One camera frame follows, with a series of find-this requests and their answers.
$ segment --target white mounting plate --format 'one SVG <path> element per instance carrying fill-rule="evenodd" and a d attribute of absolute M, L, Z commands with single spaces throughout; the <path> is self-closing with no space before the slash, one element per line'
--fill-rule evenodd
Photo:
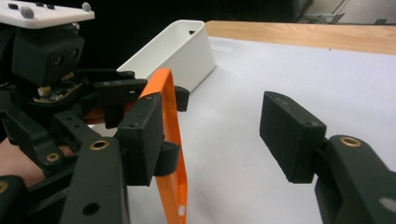
<path fill-rule="evenodd" d="M 9 8 L 8 4 L 15 4 L 18 9 Z M 32 19 L 26 19 L 21 14 L 22 7 L 29 7 L 35 13 Z M 93 20 L 93 11 L 84 11 L 82 8 L 59 7 L 55 9 L 38 7 L 35 3 L 22 1 L 0 0 L 0 23 L 18 26 L 27 29 L 41 29 L 51 26 L 63 25 L 77 21 Z"/>

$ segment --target screw hole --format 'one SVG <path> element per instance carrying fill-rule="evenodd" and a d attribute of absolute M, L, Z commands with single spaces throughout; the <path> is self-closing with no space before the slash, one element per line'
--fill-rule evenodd
<path fill-rule="evenodd" d="M 47 161 L 57 161 L 57 160 L 59 160 L 58 153 L 52 152 L 47 155 Z"/>
<path fill-rule="evenodd" d="M 340 137 L 340 142 L 349 147 L 361 147 L 361 141 L 353 137 Z"/>
<path fill-rule="evenodd" d="M 109 145 L 110 145 L 110 143 L 107 141 L 104 141 L 104 140 L 96 141 L 90 145 L 90 149 L 101 150 L 101 149 L 108 147 Z"/>
<path fill-rule="evenodd" d="M 178 215 L 181 217 L 186 215 L 186 205 L 181 205 L 178 207 Z"/>

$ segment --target brass screw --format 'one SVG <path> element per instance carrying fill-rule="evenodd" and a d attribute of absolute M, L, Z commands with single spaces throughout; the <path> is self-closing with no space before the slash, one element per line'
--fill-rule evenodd
<path fill-rule="evenodd" d="M 0 181 L 0 194 L 4 193 L 8 189 L 8 182 L 3 180 Z"/>
<path fill-rule="evenodd" d="M 110 146 L 110 143 L 109 143 L 108 141 L 99 140 L 99 141 L 93 142 L 93 143 L 90 145 L 90 149 L 91 149 L 91 150 L 98 151 L 98 150 L 105 149 L 105 148 L 108 147 L 108 146 Z"/>
<path fill-rule="evenodd" d="M 361 141 L 353 137 L 340 137 L 340 142 L 349 147 L 361 147 Z"/>
<path fill-rule="evenodd" d="M 47 155 L 47 161 L 57 161 L 57 160 L 59 160 L 58 153 L 52 152 Z"/>

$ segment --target wooden surface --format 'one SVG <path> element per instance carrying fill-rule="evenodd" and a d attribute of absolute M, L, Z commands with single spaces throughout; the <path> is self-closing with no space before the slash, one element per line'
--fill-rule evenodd
<path fill-rule="evenodd" d="M 210 36 L 396 55 L 396 26 L 209 21 Z"/>

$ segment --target black metal bracket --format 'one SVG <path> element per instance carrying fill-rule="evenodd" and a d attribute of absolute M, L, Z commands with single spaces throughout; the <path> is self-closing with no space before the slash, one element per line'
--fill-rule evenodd
<path fill-rule="evenodd" d="M 126 187 L 177 168 L 180 146 L 164 142 L 161 94 L 139 98 L 148 81 L 132 71 L 77 69 L 84 40 L 73 25 L 0 25 L 0 119 L 46 177 L 28 189 L 0 176 L 0 223 L 129 223 Z M 190 93 L 175 92 L 186 111 Z M 84 122 L 96 108 L 115 136 Z"/>
<path fill-rule="evenodd" d="M 265 92 L 260 136 L 289 182 L 311 183 L 323 223 L 396 223 L 396 176 L 362 140 L 336 135 L 288 96 Z"/>

